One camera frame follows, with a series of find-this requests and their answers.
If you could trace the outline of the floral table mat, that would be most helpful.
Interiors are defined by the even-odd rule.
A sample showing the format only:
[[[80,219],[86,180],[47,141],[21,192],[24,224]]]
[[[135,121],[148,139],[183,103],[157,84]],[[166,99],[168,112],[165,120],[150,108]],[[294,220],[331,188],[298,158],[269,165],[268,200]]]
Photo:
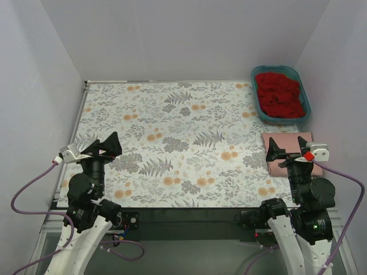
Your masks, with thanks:
[[[105,166],[105,197],[123,207],[258,207],[292,204],[272,177],[264,124],[248,82],[91,84],[77,124],[80,150],[117,132],[122,154]]]

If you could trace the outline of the red t shirt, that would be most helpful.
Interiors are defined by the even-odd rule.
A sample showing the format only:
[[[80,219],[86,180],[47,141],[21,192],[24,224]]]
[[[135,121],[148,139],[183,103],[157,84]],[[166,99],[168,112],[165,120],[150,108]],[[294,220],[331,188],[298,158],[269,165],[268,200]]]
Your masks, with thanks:
[[[280,73],[260,73],[255,76],[261,110],[269,117],[297,119],[306,113],[300,102],[300,84]]]

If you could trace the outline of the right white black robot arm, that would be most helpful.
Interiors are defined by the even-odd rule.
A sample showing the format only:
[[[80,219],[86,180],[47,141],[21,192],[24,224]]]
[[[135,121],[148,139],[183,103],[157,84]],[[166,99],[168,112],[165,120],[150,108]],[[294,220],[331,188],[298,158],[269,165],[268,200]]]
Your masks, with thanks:
[[[288,274],[332,274],[327,263],[331,254],[333,230],[327,210],[335,206],[331,181],[313,177],[314,162],[327,162],[328,146],[298,137],[300,152],[286,152],[269,139],[266,160],[280,160],[287,170],[292,201],[289,210],[280,198],[262,201],[260,223],[269,227],[278,243]]]

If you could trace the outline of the teal plastic bin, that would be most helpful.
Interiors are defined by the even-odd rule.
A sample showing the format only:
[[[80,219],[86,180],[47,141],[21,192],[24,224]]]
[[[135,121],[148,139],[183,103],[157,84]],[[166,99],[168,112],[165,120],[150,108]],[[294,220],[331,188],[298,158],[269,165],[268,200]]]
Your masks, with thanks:
[[[261,110],[260,105],[259,105],[259,100],[257,97],[257,84],[256,84],[255,76],[260,73],[266,73],[266,72],[285,74],[288,78],[299,82],[300,84],[299,99],[302,104],[303,110],[306,113],[303,117],[297,118],[297,119],[281,119],[281,118],[269,117]],[[257,109],[260,120],[263,121],[264,123],[270,124],[270,125],[291,125],[291,124],[299,124],[301,122],[306,121],[309,118],[311,114],[310,104],[309,104],[306,92],[304,90],[302,80],[300,79],[300,75],[298,74],[298,72],[295,69],[289,66],[283,66],[283,65],[278,65],[278,66],[261,65],[261,66],[257,66],[254,69],[252,69],[251,80],[252,80],[252,85],[253,85],[253,94],[255,97],[256,109]]]

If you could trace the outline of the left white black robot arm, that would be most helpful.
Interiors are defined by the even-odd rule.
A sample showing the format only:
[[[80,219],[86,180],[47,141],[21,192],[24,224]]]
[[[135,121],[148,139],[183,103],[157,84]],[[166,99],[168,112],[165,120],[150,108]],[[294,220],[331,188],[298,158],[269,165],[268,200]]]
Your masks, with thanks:
[[[68,208],[46,274],[84,274],[105,233],[121,225],[121,207],[104,199],[105,165],[121,154],[117,132],[104,141],[95,140],[83,151],[74,144],[60,150],[64,163],[79,164],[83,170],[69,180]]]

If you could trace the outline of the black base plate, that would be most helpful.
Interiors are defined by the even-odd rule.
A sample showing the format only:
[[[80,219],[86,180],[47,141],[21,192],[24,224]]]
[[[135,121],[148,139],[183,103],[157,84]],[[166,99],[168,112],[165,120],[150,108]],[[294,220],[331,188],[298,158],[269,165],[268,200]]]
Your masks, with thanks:
[[[130,208],[122,210],[122,224],[108,235],[123,234],[132,241],[239,240],[255,242],[266,231],[258,207]]]

